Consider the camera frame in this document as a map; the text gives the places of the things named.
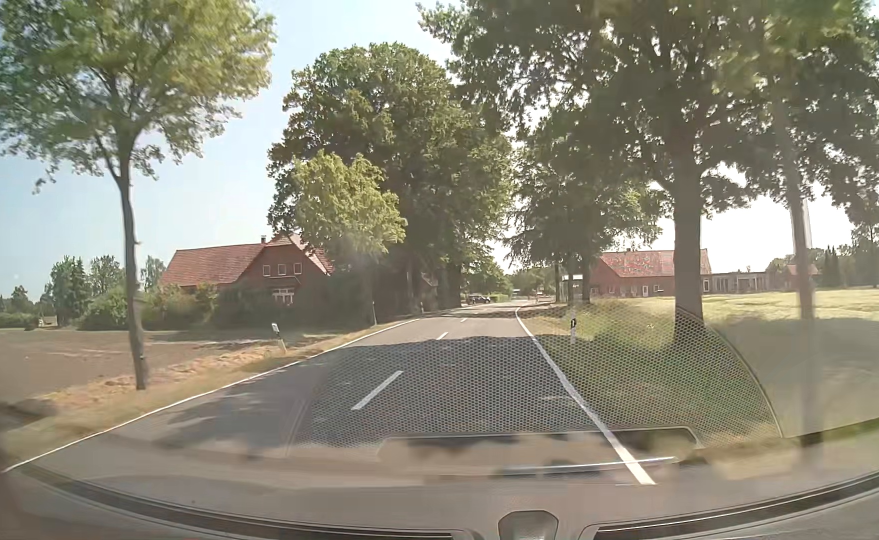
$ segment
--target dashed center line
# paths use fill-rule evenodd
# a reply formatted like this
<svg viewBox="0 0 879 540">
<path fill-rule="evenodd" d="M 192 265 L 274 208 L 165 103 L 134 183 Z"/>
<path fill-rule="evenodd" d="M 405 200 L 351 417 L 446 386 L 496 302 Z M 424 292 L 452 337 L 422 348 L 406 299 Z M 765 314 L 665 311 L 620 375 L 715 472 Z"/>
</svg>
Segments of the dashed center line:
<svg viewBox="0 0 879 540">
<path fill-rule="evenodd" d="M 379 386 L 373 388 L 372 392 L 369 392 L 368 394 L 366 394 L 366 397 L 360 399 L 360 402 L 354 404 L 351 411 L 360 411 L 362 408 L 366 407 L 367 404 L 376 397 L 376 394 L 382 392 L 383 388 L 388 387 L 390 383 L 395 381 L 400 375 L 403 375 L 402 371 L 397 371 L 396 373 L 386 377 L 383 382 L 380 382 Z"/>
</svg>

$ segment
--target field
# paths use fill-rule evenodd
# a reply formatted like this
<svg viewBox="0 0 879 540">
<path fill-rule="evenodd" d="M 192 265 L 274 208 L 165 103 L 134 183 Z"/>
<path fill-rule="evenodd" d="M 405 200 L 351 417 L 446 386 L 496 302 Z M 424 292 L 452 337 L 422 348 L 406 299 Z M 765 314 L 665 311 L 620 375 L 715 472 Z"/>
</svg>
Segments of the field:
<svg viewBox="0 0 879 540">
<path fill-rule="evenodd" d="M 708 332 L 675 339 L 672 298 L 598 300 L 577 309 L 576 343 L 566 306 L 524 316 L 614 427 L 685 425 L 719 444 L 879 417 L 879 289 L 818 291 L 816 307 L 806 325 L 793 293 L 710 295 Z"/>
<path fill-rule="evenodd" d="M 284 332 L 289 347 L 335 336 L 334 332 Z M 268 328 L 209 331 L 147 331 L 145 357 L 151 370 L 202 358 L 232 356 L 271 342 Z M 0 403 L 133 373 L 124 331 L 71 328 L 0 329 Z"/>
</svg>

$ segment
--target red brick house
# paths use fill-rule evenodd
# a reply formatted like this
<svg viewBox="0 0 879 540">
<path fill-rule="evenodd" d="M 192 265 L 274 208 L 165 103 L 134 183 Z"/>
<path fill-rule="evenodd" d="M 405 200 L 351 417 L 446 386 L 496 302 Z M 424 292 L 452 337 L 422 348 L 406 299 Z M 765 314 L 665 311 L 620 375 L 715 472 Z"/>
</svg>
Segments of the red brick house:
<svg viewBox="0 0 879 540">
<path fill-rule="evenodd" d="M 255 244 L 176 250 L 159 283 L 187 290 L 202 283 L 243 283 L 269 289 L 278 303 L 292 305 L 298 291 L 318 285 L 332 272 L 323 250 L 308 253 L 298 234 L 278 234 L 270 241 L 262 236 Z"/>
<path fill-rule="evenodd" d="M 699 250 L 703 292 L 710 292 L 710 256 Z M 607 251 L 589 273 L 589 294 L 598 297 L 675 296 L 673 250 Z"/>
</svg>

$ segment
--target white lane marking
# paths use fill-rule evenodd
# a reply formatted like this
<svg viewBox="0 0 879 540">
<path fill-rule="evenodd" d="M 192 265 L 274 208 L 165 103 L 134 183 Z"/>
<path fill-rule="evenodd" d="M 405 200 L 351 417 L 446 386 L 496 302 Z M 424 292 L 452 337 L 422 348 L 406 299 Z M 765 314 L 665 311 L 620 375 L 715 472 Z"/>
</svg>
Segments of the white lane marking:
<svg viewBox="0 0 879 540">
<path fill-rule="evenodd" d="M 586 416 L 589 417 L 593 424 L 600 429 L 602 435 L 606 437 L 606 441 L 609 442 L 609 446 L 613 447 L 614 451 L 616 451 L 616 455 L 619 456 L 619 459 L 622 460 L 623 463 L 625 463 L 625 466 L 627 469 L 629 469 L 629 472 L 631 472 L 632 475 L 636 477 L 636 481 L 639 484 L 643 485 L 655 485 L 656 482 L 654 482 L 653 479 L 650 478 L 650 475 L 639 464 L 639 461 L 633 457 L 633 455 L 625 446 L 623 446 L 623 443 L 621 443 L 619 439 L 616 438 L 616 435 L 614 435 L 614 433 L 610 431 L 610 428 L 607 427 L 607 425 L 603 423 L 602 420 L 600 420 L 599 415 L 597 415 L 596 412 L 587 404 L 587 400 L 583 399 L 583 396 L 580 394 L 579 390 L 577 390 L 573 386 L 573 383 L 570 382 L 568 378 L 566 378 L 566 374 L 563 372 L 562 369 L 560 369 L 560 366 L 558 366 L 556 362 L 553 362 L 553 358 L 550 357 L 550 354 L 546 351 L 546 349 L 543 349 L 540 340 L 537 339 L 535 335 L 533 335 L 530 329 L 526 327 L 526 325 L 523 323 L 523 320 L 519 318 L 519 310 L 521 308 L 523 308 L 523 305 L 517 307 L 516 311 L 513 313 L 516 316 L 516 322 L 519 323 L 519 326 L 523 327 L 523 332 L 526 333 L 526 336 L 529 336 L 532 339 L 532 342 L 536 344 L 536 349 L 539 350 L 539 353 L 543 356 L 543 359 L 545 359 L 546 363 L 548 363 L 553 369 L 553 373 L 559 379 L 559 383 L 566 390 L 566 393 L 569 394 L 569 397 L 573 398 L 573 401 L 576 402 L 576 405 L 578 405 L 579 408 L 586 413 Z"/>
<path fill-rule="evenodd" d="M 342 349 L 342 348 L 344 348 L 344 347 L 346 347 L 346 346 L 348 346 L 348 345 L 352 345 L 353 343 L 356 343 L 357 341 L 359 341 L 359 340 L 361 340 L 361 339 L 366 339 L 366 338 L 369 338 L 369 337 L 371 337 L 371 336 L 376 336 L 377 334 L 383 333 L 383 332 L 385 332 L 385 331 L 387 331 L 387 330 L 392 330 L 392 329 L 394 329 L 394 328 L 401 327 L 401 326 L 403 326 L 403 325 L 408 325 L 408 324 L 410 324 L 410 323 L 415 323 L 415 322 L 417 322 L 417 321 L 419 321 L 419 320 L 421 320 L 421 319 L 422 319 L 422 317 L 416 317 L 415 319 L 409 319 L 408 321 L 403 321 L 402 323 L 398 323 L 398 324 L 395 324 L 395 325 L 392 325 L 392 326 L 387 326 L 387 327 L 385 327 L 385 328 L 378 329 L 378 330 L 374 331 L 373 333 L 368 333 L 368 334 L 366 334 L 366 335 L 361 335 L 361 336 L 357 337 L 356 339 L 354 339 L 354 340 L 352 340 L 352 341 L 347 341 L 346 343 L 343 343 L 342 345 L 337 345 L 336 347 L 333 347 L 332 349 L 324 350 L 323 352 L 317 352 L 316 354 L 313 354 L 312 356 L 307 356 L 307 357 L 303 358 L 302 360 L 297 360 L 297 361 L 295 361 L 295 362 L 289 362 L 288 364 L 286 364 L 286 365 L 284 365 L 284 366 L 279 366 L 279 367 L 277 367 L 277 368 L 273 368 L 273 369 L 270 369 L 270 370 L 268 370 L 268 371 L 264 371 L 263 373 L 257 373 L 257 374 L 254 374 L 254 375 L 248 376 L 248 377 L 246 377 L 246 378 L 241 378 L 240 380 L 237 380 L 236 382 L 230 382 L 230 384 L 227 384 L 227 385 L 224 385 L 224 386 L 220 386 L 220 387 L 215 388 L 215 389 L 213 389 L 213 390 L 209 390 L 208 392 L 203 392 L 203 393 L 201 393 L 201 394 L 196 394 L 195 396 L 192 396 L 192 397 L 189 397 L 189 398 L 186 398 L 186 399 L 180 399 L 179 401 L 177 401 L 177 402 L 175 402 L 175 403 L 170 403 L 170 404 L 168 404 L 168 405 L 161 406 L 161 407 L 159 407 L 159 408 L 156 409 L 156 410 L 151 410 L 151 411 L 149 411 L 149 412 L 145 412 L 145 413 L 143 413 L 143 414 L 137 416 L 136 418 L 133 418 L 132 420 L 126 420 L 126 421 L 123 422 L 123 423 L 117 423 L 116 425 L 113 425 L 112 427 L 108 427 L 108 428 L 106 428 L 106 429 L 104 429 L 104 430 L 102 430 L 102 431 L 97 431 L 97 432 L 95 432 L 95 433 L 91 433 L 91 434 L 89 434 L 89 435 L 86 435 L 85 437 L 82 437 L 82 438 L 76 439 L 76 440 L 74 440 L 73 442 L 66 443 L 66 444 L 64 444 L 63 446 L 60 446 L 60 447 L 57 447 L 57 448 L 53 448 L 53 449 L 51 449 L 51 450 L 49 450 L 49 451 L 44 451 L 43 453 L 40 453 L 39 455 L 35 455 L 35 456 L 33 456 L 33 457 L 29 458 L 29 459 L 24 459 L 23 461 L 20 461 L 19 463 L 15 463 L 15 464 L 13 464 L 13 465 L 10 465 L 10 466 L 6 467 L 5 469 L 2 469 L 1 472 L 3 472 L 3 473 L 8 473 L 8 472 L 10 472 L 10 471 L 13 471 L 16 467 L 19 467 L 19 466 L 21 466 L 21 465 L 26 465 L 27 463 L 29 463 L 29 462 L 31 462 L 31 461 L 39 460 L 40 458 L 44 458 L 44 457 L 46 457 L 46 456 L 49 456 L 49 455 L 52 454 L 53 452 L 59 452 L 60 450 L 64 450 L 64 449 L 66 449 L 66 448 L 69 448 L 69 447 L 71 447 L 71 446 L 73 446 L 73 445 L 75 445 L 75 444 L 77 444 L 77 443 L 82 443 L 82 442 L 84 442 L 86 439 L 91 439 L 91 438 L 93 438 L 93 437 L 95 437 L 95 436 L 101 436 L 101 435 L 103 435 L 103 434 L 108 434 L 109 432 L 112 432 L 113 430 L 119 430 L 121 427 L 125 426 L 126 424 L 132 424 L 132 423 L 136 422 L 137 420 L 142 420 L 142 419 L 144 419 L 144 418 L 146 418 L 147 416 L 150 416 L 150 415 L 152 415 L 152 414 L 157 414 L 158 412 L 166 411 L 166 410 L 168 410 L 168 409 L 170 409 L 170 408 L 174 408 L 174 407 L 176 407 L 177 405 L 181 405 L 181 404 L 184 404 L 184 403 L 186 403 L 186 402 L 192 401 L 192 400 L 194 400 L 194 399 L 202 398 L 202 397 L 204 397 L 204 396 L 206 396 L 206 395 L 212 394 L 213 392 L 218 392 L 218 391 L 220 391 L 220 390 L 225 390 L 225 389 L 230 388 L 230 387 L 236 387 L 237 385 L 242 385 L 243 383 L 249 383 L 250 381 L 252 381 L 252 380 L 254 380 L 254 379 L 259 379 L 260 377 L 264 377 L 264 376 L 266 376 L 266 375 L 269 375 L 269 374 L 271 374 L 271 373 L 277 372 L 277 371 L 279 371 L 279 370 L 283 370 L 283 369 L 286 369 L 286 368 L 288 368 L 288 367 L 293 367 L 293 366 L 295 366 L 295 365 L 297 365 L 297 364 L 299 364 L 299 363 L 301 363 L 301 362 L 306 362 L 306 361 L 309 361 L 310 359 L 314 359 L 314 358 L 318 357 L 319 355 L 325 355 L 326 353 L 331 353 L 331 352 L 333 352 L 333 351 L 336 351 L 337 349 Z"/>
<path fill-rule="evenodd" d="M 360 411 L 362 408 L 366 407 L 367 404 L 376 397 L 376 394 L 382 392 L 383 388 L 388 387 L 390 383 L 395 381 L 400 375 L 403 375 L 402 371 L 397 371 L 396 373 L 387 376 L 383 382 L 380 382 L 379 386 L 373 388 L 372 392 L 369 392 L 366 394 L 366 397 L 360 399 L 360 402 L 354 404 L 350 411 Z"/>
</svg>

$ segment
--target dry grass verge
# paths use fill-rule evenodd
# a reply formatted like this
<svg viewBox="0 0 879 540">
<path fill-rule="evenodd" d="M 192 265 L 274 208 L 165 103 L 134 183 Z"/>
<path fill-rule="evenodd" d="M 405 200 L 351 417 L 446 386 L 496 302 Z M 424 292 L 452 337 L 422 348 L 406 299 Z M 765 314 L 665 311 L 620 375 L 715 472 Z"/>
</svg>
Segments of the dry grass verge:
<svg viewBox="0 0 879 540">
<path fill-rule="evenodd" d="M 301 361 L 372 334 L 388 325 L 344 333 L 284 354 L 278 343 L 197 358 L 153 370 L 149 387 L 136 391 L 132 375 L 116 376 L 36 396 L 29 401 L 53 415 L 0 432 L 0 450 L 13 464 L 79 438 L 96 434 L 150 411 Z M 36 415 L 36 410 L 25 411 Z"/>
</svg>

